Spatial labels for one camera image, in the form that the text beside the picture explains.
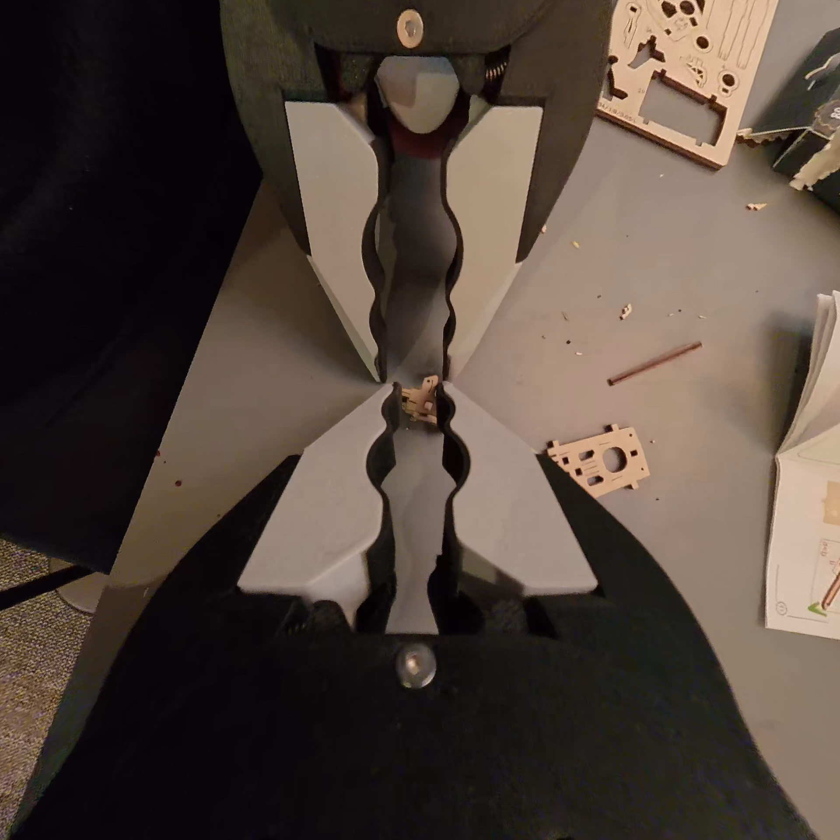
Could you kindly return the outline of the dark green cardboard box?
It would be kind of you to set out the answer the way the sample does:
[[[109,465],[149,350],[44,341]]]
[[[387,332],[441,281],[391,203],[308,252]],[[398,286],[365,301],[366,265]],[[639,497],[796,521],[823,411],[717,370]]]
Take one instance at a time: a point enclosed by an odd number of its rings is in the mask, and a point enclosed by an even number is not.
[[[738,142],[752,147],[780,143],[772,162],[789,182],[839,129],[839,30],[826,33],[793,76],[762,111],[759,120],[738,132]],[[839,212],[839,170],[816,183],[813,194]]]

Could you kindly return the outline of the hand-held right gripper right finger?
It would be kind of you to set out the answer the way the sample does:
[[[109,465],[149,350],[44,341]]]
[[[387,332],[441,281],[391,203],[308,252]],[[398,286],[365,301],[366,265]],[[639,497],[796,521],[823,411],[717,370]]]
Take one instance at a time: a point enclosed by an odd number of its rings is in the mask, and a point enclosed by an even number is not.
[[[437,390],[443,466],[455,487],[427,596],[441,634],[516,624],[534,597],[597,581],[537,452],[452,385]]]

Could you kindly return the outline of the small wooden model part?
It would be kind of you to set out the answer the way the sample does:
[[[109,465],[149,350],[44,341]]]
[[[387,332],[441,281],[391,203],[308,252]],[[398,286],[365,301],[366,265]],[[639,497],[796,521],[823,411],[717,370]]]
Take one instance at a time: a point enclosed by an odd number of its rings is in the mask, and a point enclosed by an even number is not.
[[[431,374],[420,386],[402,388],[402,409],[412,423],[437,427],[438,384],[438,376]]]

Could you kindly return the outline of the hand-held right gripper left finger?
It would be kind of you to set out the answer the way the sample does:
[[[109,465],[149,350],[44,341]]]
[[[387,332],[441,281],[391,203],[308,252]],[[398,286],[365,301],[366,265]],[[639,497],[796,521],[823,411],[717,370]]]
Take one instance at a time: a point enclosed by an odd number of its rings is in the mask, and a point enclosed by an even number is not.
[[[353,629],[385,629],[396,567],[382,485],[396,464],[401,393],[384,385],[303,451],[238,579],[242,592],[333,602]]]

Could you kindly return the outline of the flat wooden plate with hole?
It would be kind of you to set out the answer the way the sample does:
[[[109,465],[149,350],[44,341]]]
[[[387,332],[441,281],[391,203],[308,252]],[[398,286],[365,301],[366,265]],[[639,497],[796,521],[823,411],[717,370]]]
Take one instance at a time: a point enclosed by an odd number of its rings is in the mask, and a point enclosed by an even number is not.
[[[546,454],[593,497],[637,489],[649,476],[642,445],[633,427],[612,424],[600,434],[571,443],[549,442]]]

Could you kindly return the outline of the white instruction booklet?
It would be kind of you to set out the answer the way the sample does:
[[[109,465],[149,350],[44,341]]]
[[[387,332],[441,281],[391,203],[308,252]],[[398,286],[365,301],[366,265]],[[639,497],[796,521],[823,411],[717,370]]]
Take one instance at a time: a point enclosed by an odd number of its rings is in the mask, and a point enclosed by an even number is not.
[[[839,293],[817,297],[808,372],[775,456],[765,626],[839,638]]]

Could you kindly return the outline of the thin brown wooden rod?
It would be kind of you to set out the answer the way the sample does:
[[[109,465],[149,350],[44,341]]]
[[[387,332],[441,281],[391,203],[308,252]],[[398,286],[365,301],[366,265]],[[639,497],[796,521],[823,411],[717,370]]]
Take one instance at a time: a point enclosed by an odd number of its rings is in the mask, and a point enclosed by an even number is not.
[[[634,377],[646,373],[648,371],[652,371],[657,369],[658,367],[668,364],[672,361],[676,361],[679,358],[682,358],[685,355],[693,353],[697,350],[700,350],[703,347],[703,342],[696,341],[692,343],[688,343],[685,345],[681,345],[677,348],[669,350],[665,353],[662,353],[651,360],[647,360],[641,364],[637,364],[634,367],[623,371],[620,374],[616,374],[613,377],[609,377],[607,379],[607,384],[609,386],[616,386],[621,383],[627,382],[628,380],[633,379]]]

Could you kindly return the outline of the pale cutout piece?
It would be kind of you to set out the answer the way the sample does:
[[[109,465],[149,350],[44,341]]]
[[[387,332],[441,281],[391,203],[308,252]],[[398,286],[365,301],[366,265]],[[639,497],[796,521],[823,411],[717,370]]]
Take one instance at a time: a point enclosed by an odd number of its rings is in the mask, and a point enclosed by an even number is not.
[[[797,191],[812,190],[814,185],[839,169],[839,129],[792,176],[790,187]]]

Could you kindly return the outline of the wooden cutout parts sheet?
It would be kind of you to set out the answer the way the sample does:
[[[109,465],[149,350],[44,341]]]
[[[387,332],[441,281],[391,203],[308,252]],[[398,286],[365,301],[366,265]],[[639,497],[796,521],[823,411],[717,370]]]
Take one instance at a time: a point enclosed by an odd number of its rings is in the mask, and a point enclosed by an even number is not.
[[[730,159],[777,1],[617,2],[597,116],[720,170]],[[658,83],[717,118],[710,140],[642,113]]]

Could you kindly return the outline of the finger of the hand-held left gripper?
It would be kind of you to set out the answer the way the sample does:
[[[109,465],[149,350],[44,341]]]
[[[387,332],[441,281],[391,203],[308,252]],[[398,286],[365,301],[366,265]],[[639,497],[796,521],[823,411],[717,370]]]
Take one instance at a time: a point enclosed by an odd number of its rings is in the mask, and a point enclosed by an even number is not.
[[[444,199],[459,236],[446,292],[446,373],[465,368],[521,267],[518,257],[540,106],[489,106],[475,99],[471,120],[445,158]]]
[[[376,248],[384,146],[347,106],[291,101],[286,112],[310,265],[362,362],[384,383],[385,272]]]

